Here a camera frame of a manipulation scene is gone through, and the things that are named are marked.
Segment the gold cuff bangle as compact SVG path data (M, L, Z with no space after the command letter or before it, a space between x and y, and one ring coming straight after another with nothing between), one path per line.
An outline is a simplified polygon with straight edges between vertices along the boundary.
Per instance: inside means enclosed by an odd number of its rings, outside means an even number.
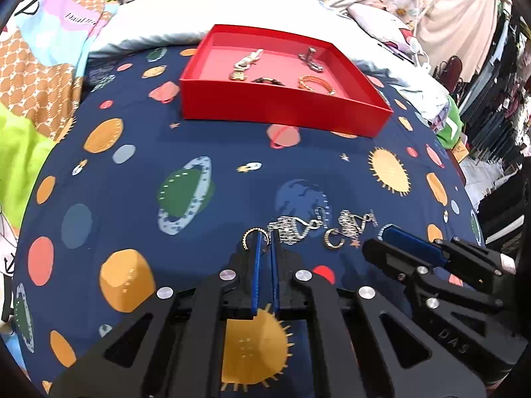
M318 93L321 92L327 95L334 95L336 90L332 84L327 80L313 75L304 75L298 79L298 87L301 90Z

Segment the gold watch band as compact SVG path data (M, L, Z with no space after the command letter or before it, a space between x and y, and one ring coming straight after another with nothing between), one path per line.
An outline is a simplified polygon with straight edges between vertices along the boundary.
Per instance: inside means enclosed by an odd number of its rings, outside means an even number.
M230 73L230 80L232 81L245 81L247 76L243 70L234 70Z

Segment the green cloth item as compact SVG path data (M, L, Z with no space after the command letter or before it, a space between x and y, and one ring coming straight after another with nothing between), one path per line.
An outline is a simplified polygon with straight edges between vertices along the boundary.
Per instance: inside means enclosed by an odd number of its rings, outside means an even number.
M445 149L452 149L461 137L463 122L458 107L452 96L447 96L446 104L436 115L433 131Z

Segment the navy planet print cloth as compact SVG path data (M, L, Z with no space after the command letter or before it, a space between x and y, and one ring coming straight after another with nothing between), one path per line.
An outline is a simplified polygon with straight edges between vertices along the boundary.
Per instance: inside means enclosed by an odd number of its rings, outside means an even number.
M92 89L35 183L14 273L16 332L40 393L148 296L219 270L252 227L278 227L304 265L368 285L408 312L402 286L361 252L394 224L423 239L483 233L455 166L414 106L374 138L316 128L189 120L186 46L90 67Z

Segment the beige curtain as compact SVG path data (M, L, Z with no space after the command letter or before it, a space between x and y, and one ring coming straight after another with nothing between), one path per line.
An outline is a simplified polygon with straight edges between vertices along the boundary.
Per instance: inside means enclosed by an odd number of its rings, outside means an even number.
M498 0L426 0L416 37L432 67L460 58L468 83L483 67L497 22Z

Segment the red cardboard tray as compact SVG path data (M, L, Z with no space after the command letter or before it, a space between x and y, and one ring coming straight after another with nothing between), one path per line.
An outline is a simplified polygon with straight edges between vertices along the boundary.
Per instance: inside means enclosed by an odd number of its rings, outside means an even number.
M245 81L230 80L243 70ZM319 76L334 95L301 90ZM383 95L333 44L276 30L216 24L180 78L185 119L259 122L374 138L393 112Z

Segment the light blue pillow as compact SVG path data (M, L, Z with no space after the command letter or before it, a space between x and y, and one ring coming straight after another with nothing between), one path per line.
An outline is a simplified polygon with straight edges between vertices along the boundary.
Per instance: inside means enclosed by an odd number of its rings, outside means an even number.
M364 73L391 86L426 120L450 107L448 91L424 70L392 55L351 18L319 0L135 0L120 5L88 61L163 45L197 44L215 24L295 33L334 44Z

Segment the colourful monkey cartoon blanket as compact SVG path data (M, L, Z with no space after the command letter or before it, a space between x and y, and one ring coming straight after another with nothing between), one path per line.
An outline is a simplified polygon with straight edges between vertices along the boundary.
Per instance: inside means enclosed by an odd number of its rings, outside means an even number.
M88 49L117 0L19 0L1 33L1 327L24 211L49 152L69 132Z

